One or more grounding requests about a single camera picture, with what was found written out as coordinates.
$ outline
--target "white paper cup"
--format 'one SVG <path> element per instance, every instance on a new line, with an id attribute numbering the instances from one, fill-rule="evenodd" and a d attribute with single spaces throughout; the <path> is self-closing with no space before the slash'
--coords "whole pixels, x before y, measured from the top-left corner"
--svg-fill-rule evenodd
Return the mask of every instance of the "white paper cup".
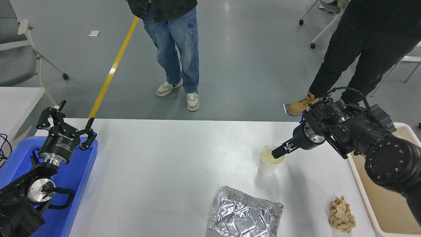
<path id="1" fill-rule="evenodd" d="M 285 155 L 279 157 L 278 159 L 273 158 L 272 151 L 276 149 L 275 145 L 266 145 L 259 152 L 259 172 L 263 175 L 269 176 L 278 168 L 285 160 Z"/>

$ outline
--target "work boot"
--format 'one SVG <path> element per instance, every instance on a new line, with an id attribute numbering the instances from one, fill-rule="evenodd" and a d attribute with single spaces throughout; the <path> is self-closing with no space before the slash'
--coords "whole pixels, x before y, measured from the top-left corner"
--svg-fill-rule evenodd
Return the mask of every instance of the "work boot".
<path id="1" fill-rule="evenodd" d="M 307 97 L 304 99 L 294 102 L 288 106 L 287 111 L 292 115 L 301 115 L 304 110 L 310 108 L 309 104 L 314 104 L 319 101 L 321 98 L 315 98 L 310 91 L 307 91 Z"/>

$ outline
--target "jeans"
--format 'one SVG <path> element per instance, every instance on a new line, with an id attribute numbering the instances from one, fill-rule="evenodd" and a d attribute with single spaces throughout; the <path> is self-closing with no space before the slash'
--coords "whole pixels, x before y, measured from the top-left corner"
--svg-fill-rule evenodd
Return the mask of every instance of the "jeans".
<path id="1" fill-rule="evenodd" d="M 420 40 L 377 32 L 345 12 L 330 39 L 324 62 L 309 91 L 315 98 L 322 97 L 359 55 L 355 74 L 348 87 L 367 96 L 376 88 L 383 74 Z M 358 93 L 345 91 L 341 99 L 348 104 L 358 103 L 362 97 Z"/>
<path id="2" fill-rule="evenodd" d="M 146 32 L 158 48 L 157 60 L 165 70 L 167 82 L 177 84 L 183 78 L 185 92 L 197 92 L 199 86 L 199 35 L 196 8 L 175 19 L 155 23 L 152 5 L 149 4 L 143 23 Z M 180 52 L 180 61 L 176 46 Z"/>

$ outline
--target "white sneaker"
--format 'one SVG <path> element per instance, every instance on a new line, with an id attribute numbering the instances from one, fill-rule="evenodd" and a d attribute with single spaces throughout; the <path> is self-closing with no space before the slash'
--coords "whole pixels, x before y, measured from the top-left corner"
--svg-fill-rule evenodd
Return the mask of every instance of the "white sneaker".
<path id="1" fill-rule="evenodd" d="M 158 90 L 156 92 L 157 96 L 166 96 L 168 95 L 173 89 L 180 87 L 183 85 L 183 78 L 178 82 L 177 84 L 169 84 L 168 82 L 164 82 L 164 84 L 160 85 L 158 87 Z"/>
<path id="2" fill-rule="evenodd" d="M 196 111 L 199 108 L 199 95 L 197 92 L 186 93 L 187 109 L 189 111 Z"/>

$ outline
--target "sneaker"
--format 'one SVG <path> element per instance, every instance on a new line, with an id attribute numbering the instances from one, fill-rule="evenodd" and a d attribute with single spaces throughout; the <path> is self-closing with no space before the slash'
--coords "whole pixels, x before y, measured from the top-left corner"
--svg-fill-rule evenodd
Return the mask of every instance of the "sneaker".
<path id="1" fill-rule="evenodd" d="M 304 99 L 292 103 L 290 106 L 288 106 L 287 111 L 288 113 L 292 115 L 301 115 L 304 110 L 309 109 L 309 104 L 314 104 L 317 101 L 319 101 L 321 98 L 315 98 L 310 91 L 307 91 L 307 97 Z"/>
<path id="2" fill-rule="evenodd" d="M 183 85 L 183 78 L 177 84 L 169 84 L 168 82 L 164 82 L 164 84 L 160 85 L 156 94 L 157 96 L 166 96 L 168 95 L 173 89 L 180 87 Z"/>
<path id="3" fill-rule="evenodd" d="M 196 111 L 199 108 L 199 95 L 197 92 L 186 93 L 187 98 L 187 109 L 190 111 Z"/>

